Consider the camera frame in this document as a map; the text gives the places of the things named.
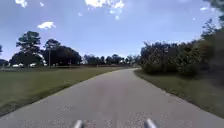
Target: sky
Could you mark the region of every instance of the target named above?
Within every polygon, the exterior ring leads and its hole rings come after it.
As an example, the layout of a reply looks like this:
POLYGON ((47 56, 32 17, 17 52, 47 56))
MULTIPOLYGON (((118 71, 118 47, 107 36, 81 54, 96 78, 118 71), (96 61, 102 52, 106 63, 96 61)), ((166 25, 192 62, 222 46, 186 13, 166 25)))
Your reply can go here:
POLYGON ((54 38, 81 55, 135 55, 144 41, 198 39, 219 15, 203 0, 1 0, 0 58, 18 52, 27 31, 40 34, 41 47, 54 38))

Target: green lawn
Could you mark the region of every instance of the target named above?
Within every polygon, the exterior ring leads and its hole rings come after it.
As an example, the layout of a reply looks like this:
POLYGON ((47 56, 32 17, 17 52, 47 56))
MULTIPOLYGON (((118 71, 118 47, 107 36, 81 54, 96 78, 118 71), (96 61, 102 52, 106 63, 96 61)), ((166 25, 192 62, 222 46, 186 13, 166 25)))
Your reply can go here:
POLYGON ((136 70, 135 74, 168 93, 224 118, 224 87, 214 86, 208 79, 194 80, 177 75, 148 75, 142 70, 136 70))
POLYGON ((20 69, 0 72, 0 116, 93 76, 121 68, 20 69))

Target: tree line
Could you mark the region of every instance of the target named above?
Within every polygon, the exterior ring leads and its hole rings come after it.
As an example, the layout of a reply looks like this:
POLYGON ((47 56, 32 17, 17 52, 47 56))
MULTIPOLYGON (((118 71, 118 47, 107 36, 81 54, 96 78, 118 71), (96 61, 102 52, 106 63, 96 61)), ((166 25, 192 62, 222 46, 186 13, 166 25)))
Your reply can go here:
POLYGON ((29 67, 31 64, 35 66, 68 66, 68 65, 133 65, 140 62, 140 56, 127 56, 123 58, 118 54, 108 57, 97 57, 94 55, 84 55, 83 57, 74 49, 62 45, 55 39, 49 39, 44 49, 40 48, 40 35, 37 32, 28 31, 19 37, 16 47, 20 48, 8 61, 0 59, 0 66, 22 65, 29 67))
POLYGON ((223 66, 220 53, 224 53, 224 28, 216 29, 211 19, 203 28, 205 30, 201 38, 191 42, 145 42, 141 50, 143 70, 149 74, 177 72, 184 76, 195 76, 202 71, 223 66))

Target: road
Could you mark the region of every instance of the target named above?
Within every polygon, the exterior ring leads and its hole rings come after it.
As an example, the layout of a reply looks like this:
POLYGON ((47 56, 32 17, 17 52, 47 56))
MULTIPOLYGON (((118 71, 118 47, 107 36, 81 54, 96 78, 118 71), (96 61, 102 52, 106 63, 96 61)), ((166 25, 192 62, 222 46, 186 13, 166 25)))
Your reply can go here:
POLYGON ((224 120, 136 77, 133 69, 93 77, 0 118, 0 128, 223 128, 224 120))

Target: white cloud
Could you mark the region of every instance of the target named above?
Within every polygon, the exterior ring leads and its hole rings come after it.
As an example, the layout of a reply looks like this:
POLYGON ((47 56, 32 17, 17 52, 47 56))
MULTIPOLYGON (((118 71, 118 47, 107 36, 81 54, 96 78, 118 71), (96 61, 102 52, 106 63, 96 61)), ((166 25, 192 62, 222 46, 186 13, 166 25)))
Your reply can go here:
POLYGON ((114 14, 115 12, 113 10, 110 10, 110 14, 114 14))
POLYGON ((41 7, 44 7, 44 3, 40 2, 40 6, 41 6, 41 7))
POLYGON ((40 29, 47 30, 48 28, 56 28, 56 25, 54 25, 54 22, 43 22, 42 24, 37 26, 40 29))
POLYGON ((124 8, 123 0, 85 0, 86 5, 88 5, 88 10, 92 10, 94 8, 109 8, 109 14, 115 16, 116 20, 120 19, 120 14, 124 8))
POLYGON ((108 0, 85 0, 85 1, 86 1, 86 5, 97 8, 97 7, 102 7, 103 4, 106 4, 108 0))
POLYGON ((116 19, 116 20, 120 20, 120 17, 119 17, 119 16, 115 16, 115 19, 116 19))
POLYGON ((83 15, 82 15, 82 13, 79 12, 79 13, 78 13, 78 16, 83 16, 83 15))
POLYGON ((202 7, 202 8, 200 8, 200 11, 206 11, 208 9, 209 9, 208 7, 202 7))
POLYGON ((15 0, 16 4, 20 4, 23 8, 25 8, 28 3, 26 2, 26 0, 15 0))
POLYGON ((124 3, 123 3, 122 0, 119 1, 119 2, 117 2, 117 3, 114 5, 114 8, 123 8, 123 7, 124 7, 124 3))

